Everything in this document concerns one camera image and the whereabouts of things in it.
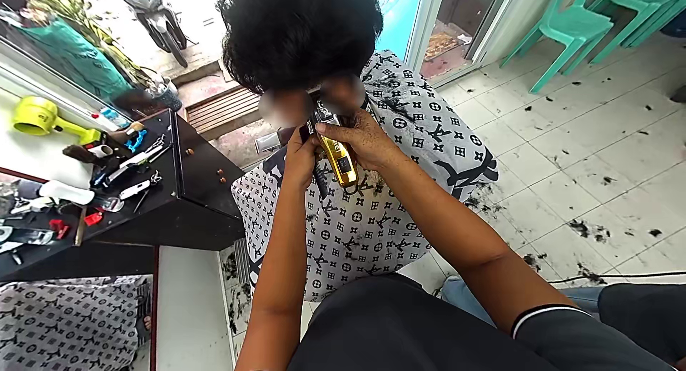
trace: green plastic chair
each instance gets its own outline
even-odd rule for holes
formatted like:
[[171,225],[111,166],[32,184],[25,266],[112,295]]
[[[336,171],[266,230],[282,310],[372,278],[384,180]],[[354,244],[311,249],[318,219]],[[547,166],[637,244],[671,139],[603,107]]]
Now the green plastic chair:
[[633,9],[637,13],[629,24],[591,60],[591,63],[600,63],[607,55],[610,55],[610,52],[612,52],[617,45],[626,40],[629,35],[633,34],[640,25],[644,24],[661,7],[664,5],[671,5],[674,1],[675,0],[596,0],[588,9],[597,13],[600,13],[610,2]]
[[629,37],[622,42],[622,47],[633,48],[639,46],[641,43],[645,42],[649,36],[656,31],[661,30],[685,9],[686,0],[674,0],[671,5],[669,3],[665,4],[653,14],[650,19],[642,24],[639,29],[629,35]]
[[545,35],[556,42],[566,46],[560,56],[550,65],[548,71],[531,88],[531,93],[536,94],[552,78],[567,61],[569,61],[577,51],[583,50],[579,56],[572,61],[570,66],[562,73],[569,75],[581,63],[581,60],[593,50],[593,48],[603,39],[605,34],[610,31],[613,23],[609,17],[595,14],[584,8],[586,0],[575,0],[574,4],[560,12],[562,0],[550,0],[547,9],[541,20],[534,25],[529,33],[514,48],[514,51],[503,60],[501,67],[505,66],[513,56],[524,55],[538,39]]

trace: curly hair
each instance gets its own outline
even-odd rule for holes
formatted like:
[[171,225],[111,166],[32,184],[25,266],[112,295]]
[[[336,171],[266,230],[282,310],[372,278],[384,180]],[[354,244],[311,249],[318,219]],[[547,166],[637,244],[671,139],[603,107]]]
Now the curly hair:
[[383,29],[379,0],[220,0],[224,64],[256,94],[360,75]]

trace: hand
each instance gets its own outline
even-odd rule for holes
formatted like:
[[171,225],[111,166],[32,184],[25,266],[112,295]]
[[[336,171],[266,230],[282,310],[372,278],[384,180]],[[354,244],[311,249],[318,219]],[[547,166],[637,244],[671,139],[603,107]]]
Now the hand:
[[286,150],[286,168],[283,172],[283,181],[293,182],[298,188],[305,190],[312,181],[312,169],[314,169],[314,151],[319,146],[319,140],[312,134],[303,144],[300,137],[299,126],[293,131],[288,141]]
[[315,129],[329,139],[350,144],[356,153],[357,162],[367,170],[381,171],[394,160],[407,158],[371,114],[363,109],[355,112],[354,127],[317,123]]

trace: gold hair clipper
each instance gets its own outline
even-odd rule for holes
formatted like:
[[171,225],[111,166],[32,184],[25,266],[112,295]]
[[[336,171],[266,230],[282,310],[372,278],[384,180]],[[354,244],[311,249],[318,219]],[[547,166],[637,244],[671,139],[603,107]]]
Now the gold hair clipper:
[[317,134],[340,186],[344,188],[355,186],[357,183],[357,161],[352,153],[352,148],[345,142],[328,139],[319,134],[314,130],[314,125],[318,122],[341,125],[338,116],[324,107],[319,100],[317,100],[317,107],[314,108],[310,119],[307,121],[307,129],[311,134]]

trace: cup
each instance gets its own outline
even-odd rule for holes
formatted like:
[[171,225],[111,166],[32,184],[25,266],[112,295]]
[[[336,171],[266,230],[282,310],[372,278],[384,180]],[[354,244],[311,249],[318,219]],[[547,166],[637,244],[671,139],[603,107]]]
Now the cup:
[[88,149],[88,151],[95,154],[95,156],[98,158],[111,156],[112,153],[114,153],[112,148],[107,146],[107,145],[100,145],[100,146],[92,147],[92,148]]

